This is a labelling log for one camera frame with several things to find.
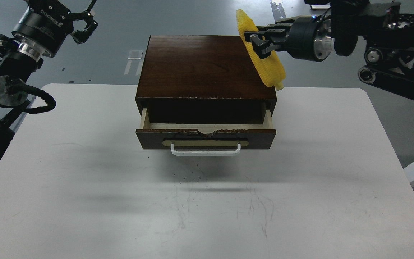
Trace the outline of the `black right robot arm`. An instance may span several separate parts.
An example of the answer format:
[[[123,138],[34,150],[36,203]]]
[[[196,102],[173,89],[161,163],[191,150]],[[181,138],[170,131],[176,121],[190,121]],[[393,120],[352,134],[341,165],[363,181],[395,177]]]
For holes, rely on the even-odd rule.
[[[358,38],[366,41],[365,66],[358,78],[365,84],[414,100],[414,14],[401,13],[400,2],[368,0],[306,0],[329,5],[320,16],[283,18],[256,26],[243,10],[236,12],[237,28],[263,81],[282,89],[285,72],[276,53],[321,62],[330,53],[347,57]]]

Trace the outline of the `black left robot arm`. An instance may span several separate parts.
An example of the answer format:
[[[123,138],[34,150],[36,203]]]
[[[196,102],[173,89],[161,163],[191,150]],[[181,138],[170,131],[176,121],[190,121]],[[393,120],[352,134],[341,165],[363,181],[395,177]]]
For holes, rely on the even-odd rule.
[[[98,23],[92,9],[73,13],[59,0],[28,0],[27,9],[12,36],[0,34],[0,160],[13,140],[11,125],[23,114],[47,113],[56,107],[54,98],[27,84],[30,75],[54,57],[67,36],[85,43]]]

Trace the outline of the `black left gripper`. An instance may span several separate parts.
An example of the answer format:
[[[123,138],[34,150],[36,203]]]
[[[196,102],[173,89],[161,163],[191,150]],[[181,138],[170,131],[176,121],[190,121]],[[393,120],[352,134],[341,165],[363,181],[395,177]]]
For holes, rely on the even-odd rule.
[[[43,56],[53,58],[73,31],[73,22],[66,20],[66,16],[71,13],[72,20],[91,20],[96,2],[91,0],[81,13],[71,13],[59,0],[28,0],[28,7],[12,34],[18,41],[29,39],[40,44],[45,49]],[[97,27],[98,23],[92,20],[83,31],[73,31],[71,36],[76,44],[85,43]]]

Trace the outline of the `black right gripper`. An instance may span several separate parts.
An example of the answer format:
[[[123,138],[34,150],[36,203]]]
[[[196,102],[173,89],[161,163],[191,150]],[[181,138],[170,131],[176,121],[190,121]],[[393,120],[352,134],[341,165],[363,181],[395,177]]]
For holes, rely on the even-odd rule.
[[[273,51],[286,51],[296,59],[322,62],[335,52],[331,19],[322,16],[292,17],[289,23],[246,29],[244,36],[246,41],[251,38],[253,51],[260,59]]]

